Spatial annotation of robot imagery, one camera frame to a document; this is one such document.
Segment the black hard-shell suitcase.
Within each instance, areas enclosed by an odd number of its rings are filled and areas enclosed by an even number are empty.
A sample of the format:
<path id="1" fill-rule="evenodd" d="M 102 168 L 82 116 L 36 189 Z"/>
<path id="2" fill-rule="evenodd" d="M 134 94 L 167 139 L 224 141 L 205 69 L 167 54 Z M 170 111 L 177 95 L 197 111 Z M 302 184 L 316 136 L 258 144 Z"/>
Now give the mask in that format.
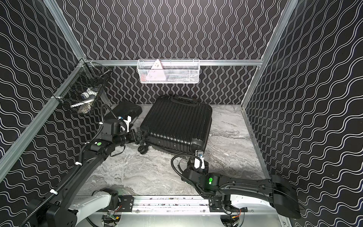
<path id="1" fill-rule="evenodd" d="M 212 123 L 212 107 L 185 96 L 163 95 L 156 99 L 140 130 L 145 143 L 174 153 L 204 153 Z"/>

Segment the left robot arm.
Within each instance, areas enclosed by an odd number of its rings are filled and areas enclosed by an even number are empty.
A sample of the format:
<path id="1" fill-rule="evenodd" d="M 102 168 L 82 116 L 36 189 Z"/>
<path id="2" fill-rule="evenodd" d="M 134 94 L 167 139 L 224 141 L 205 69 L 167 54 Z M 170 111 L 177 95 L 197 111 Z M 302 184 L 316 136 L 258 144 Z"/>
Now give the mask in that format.
<path id="1" fill-rule="evenodd" d="M 27 206 L 28 216 L 21 226 L 75 227 L 83 219 L 101 209 L 119 207 L 118 193 L 109 190 L 92 196 L 84 204 L 72 207 L 78 191 L 94 170 L 112 155 L 116 147 L 129 143 L 144 144 L 141 131 L 107 129 L 102 126 L 95 137 L 80 151 L 78 161 L 66 177 L 41 200 L 33 200 Z"/>

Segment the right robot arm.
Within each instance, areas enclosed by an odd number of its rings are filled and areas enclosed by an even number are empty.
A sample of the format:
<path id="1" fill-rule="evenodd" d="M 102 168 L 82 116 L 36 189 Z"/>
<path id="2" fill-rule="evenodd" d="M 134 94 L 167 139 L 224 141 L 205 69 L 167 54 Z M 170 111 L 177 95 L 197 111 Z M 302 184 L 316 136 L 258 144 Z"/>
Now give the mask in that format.
<path id="1" fill-rule="evenodd" d="M 296 188 L 280 176 L 272 175 L 262 180 L 239 179 L 197 170 L 191 166 L 191 162 L 188 162 L 181 174 L 185 182 L 209 201 L 211 212 L 231 213 L 246 208 L 247 205 L 237 206 L 232 203 L 232 196 L 239 195 L 266 201 L 279 215 L 301 218 Z"/>

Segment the black pouch bag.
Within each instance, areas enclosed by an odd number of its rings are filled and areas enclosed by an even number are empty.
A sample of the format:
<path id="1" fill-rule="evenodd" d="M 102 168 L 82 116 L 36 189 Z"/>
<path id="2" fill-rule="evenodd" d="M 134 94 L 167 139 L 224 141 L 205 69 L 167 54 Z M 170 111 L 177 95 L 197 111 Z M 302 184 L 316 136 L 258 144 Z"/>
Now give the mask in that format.
<path id="1" fill-rule="evenodd" d="M 131 119 L 134 120 L 142 113 L 142 108 L 140 106 L 129 101 L 121 101 L 119 104 L 112 104 L 111 109 L 116 117 L 120 116 L 123 119 L 127 119 L 128 116 L 130 116 Z"/>

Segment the silver items in basket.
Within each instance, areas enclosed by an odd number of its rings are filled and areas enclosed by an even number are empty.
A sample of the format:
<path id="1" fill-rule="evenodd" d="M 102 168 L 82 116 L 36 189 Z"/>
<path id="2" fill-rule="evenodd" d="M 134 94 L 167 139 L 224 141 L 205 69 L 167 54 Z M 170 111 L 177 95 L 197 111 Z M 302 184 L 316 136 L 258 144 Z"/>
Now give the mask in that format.
<path id="1" fill-rule="evenodd" d="M 97 95 L 98 92 L 88 88 L 81 94 L 81 100 L 71 105 L 71 110 L 78 114 L 89 113 Z"/>

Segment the white triangular card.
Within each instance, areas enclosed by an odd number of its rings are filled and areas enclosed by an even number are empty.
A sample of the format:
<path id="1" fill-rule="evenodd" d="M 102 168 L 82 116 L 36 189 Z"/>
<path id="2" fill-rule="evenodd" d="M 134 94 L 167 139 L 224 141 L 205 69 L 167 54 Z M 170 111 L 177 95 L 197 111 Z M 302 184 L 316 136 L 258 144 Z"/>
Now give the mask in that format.
<path id="1" fill-rule="evenodd" d="M 164 68 L 159 59 L 154 61 L 151 69 L 148 70 L 145 80 L 147 82 L 165 82 L 166 81 L 166 75 L 164 72 Z"/>

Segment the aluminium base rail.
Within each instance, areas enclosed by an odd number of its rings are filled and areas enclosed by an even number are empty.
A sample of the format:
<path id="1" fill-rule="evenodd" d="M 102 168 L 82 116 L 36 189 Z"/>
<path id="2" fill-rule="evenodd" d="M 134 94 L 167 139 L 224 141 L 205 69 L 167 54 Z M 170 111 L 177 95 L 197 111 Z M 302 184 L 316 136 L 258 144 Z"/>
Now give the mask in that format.
<path id="1" fill-rule="evenodd" d="M 277 212 L 267 201 L 248 196 L 232 195 L 232 205 L 248 208 L 242 214 L 273 214 Z M 209 201 L 200 196 L 121 196 L 121 207 L 116 211 L 106 209 L 96 211 L 98 213 L 121 213 L 133 215 L 225 215 L 224 212 L 210 212 Z"/>

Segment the clear plastic wall basket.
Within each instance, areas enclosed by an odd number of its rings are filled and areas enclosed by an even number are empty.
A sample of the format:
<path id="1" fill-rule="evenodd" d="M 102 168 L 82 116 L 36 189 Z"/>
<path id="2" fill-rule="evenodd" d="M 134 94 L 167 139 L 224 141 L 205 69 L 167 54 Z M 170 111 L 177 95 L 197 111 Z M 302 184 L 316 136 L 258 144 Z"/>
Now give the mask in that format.
<path id="1" fill-rule="evenodd" d="M 157 59 L 139 59 L 137 72 L 144 84 L 197 84 L 200 74 L 199 59 L 159 59 L 166 75 L 165 82 L 147 82 L 145 77 Z"/>

